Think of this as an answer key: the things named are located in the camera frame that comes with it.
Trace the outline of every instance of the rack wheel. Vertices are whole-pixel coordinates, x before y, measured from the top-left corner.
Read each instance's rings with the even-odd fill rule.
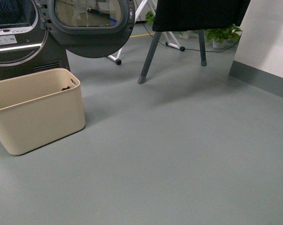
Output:
[[[117,65],[121,65],[122,61],[121,61],[120,59],[116,59],[116,60],[115,60],[115,63],[116,63]]]

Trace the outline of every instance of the black fabric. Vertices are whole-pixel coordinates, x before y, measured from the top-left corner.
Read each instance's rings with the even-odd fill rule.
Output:
[[[250,0],[158,0],[153,31],[240,26]]]

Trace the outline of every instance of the dryer door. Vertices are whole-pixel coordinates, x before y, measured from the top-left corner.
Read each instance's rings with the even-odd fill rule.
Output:
[[[70,52],[101,58],[129,39],[135,21],[133,0],[34,0],[52,36]]]

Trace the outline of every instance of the rack leg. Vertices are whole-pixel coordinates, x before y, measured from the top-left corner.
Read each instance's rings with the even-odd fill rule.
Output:
[[[205,67],[207,66],[207,60],[206,60],[204,30],[199,30],[199,49],[201,53],[201,65]]]
[[[161,37],[161,34],[162,34],[161,32],[156,32],[154,37],[153,37],[149,52],[147,53],[145,63],[143,65],[143,68],[142,68],[142,71],[141,71],[141,75],[139,76],[139,79],[138,79],[138,84],[142,84],[146,80],[146,75],[147,75],[147,72],[149,71],[150,65],[152,63],[152,60],[153,60],[157,45],[159,43],[159,39]]]

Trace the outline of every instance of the electrical wire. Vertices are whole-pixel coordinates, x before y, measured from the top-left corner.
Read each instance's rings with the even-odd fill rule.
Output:
[[[142,25],[144,26],[146,32],[147,32],[152,38],[154,38],[154,37],[151,35],[151,33],[149,32],[149,30],[146,28],[144,22],[142,23]],[[221,52],[222,52],[222,53],[223,53],[223,52],[225,52],[225,51],[227,51],[227,50],[233,48],[234,46],[236,46],[236,45],[239,43],[240,38],[241,38],[241,35],[239,36],[238,41],[237,41],[234,45],[230,46],[229,48],[226,48],[226,49],[221,50],[221,51],[205,51],[205,52],[207,52],[207,53],[221,53]],[[173,48],[173,47],[171,47],[171,46],[169,46],[169,45],[163,44],[163,43],[160,42],[160,41],[159,41],[159,43],[160,43],[161,45],[165,46],[165,47]],[[200,52],[199,49],[193,49],[193,48],[185,48],[185,50],[191,50],[191,51]]]

